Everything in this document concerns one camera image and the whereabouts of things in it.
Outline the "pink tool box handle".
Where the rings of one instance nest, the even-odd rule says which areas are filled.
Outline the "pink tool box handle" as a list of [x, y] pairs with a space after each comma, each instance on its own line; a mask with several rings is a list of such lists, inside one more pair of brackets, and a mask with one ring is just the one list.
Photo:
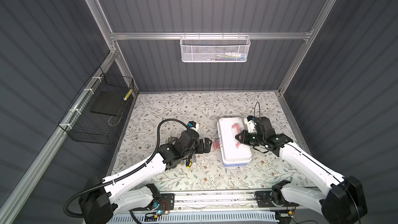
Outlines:
[[231, 133], [232, 133], [233, 147], [238, 149], [238, 147], [241, 145], [239, 141], [239, 134], [241, 133], [241, 130], [240, 130], [240, 125], [238, 123], [235, 123], [231, 126]]

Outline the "white blue tool box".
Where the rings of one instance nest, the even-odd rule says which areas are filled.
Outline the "white blue tool box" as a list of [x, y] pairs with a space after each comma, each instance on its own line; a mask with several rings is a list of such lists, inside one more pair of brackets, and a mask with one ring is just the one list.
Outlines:
[[221, 158], [225, 167], [245, 166], [252, 161], [251, 148], [236, 139], [245, 130], [239, 117], [220, 118], [217, 122]]

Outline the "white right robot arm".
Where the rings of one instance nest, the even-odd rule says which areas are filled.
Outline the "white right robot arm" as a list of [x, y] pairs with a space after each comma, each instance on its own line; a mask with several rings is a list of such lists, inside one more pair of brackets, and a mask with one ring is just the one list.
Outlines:
[[296, 203], [321, 215], [331, 224], [354, 224], [368, 213], [361, 182], [353, 176], [346, 177], [328, 168], [285, 134], [276, 134], [266, 117], [244, 118], [247, 129], [236, 139], [253, 148], [262, 146], [267, 152], [287, 161], [308, 177], [319, 189], [310, 191], [281, 180], [272, 186], [270, 199], [275, 206]]

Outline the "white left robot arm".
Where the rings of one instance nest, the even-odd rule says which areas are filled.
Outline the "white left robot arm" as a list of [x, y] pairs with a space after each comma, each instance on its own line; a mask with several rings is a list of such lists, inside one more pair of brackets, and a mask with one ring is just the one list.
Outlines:
[[151, 161], [140, 162], [113, 176], [89, 180], [87, 189], [100, 184], [103, 187], [79, 198], [85, 223], [105, 224], [123, 211], [170, 208], [154, 184], [146, 184], [140, 189], [135, 187], [155, 175], [176, 168], [182, 161], [187, 167], [192, 166], [194, 155], [209, 153], [211, 146], [212, 141], [201, 139], [194, 129], [184, 130], [179, 138], [171, 138], [168, 143], [160, 145]]

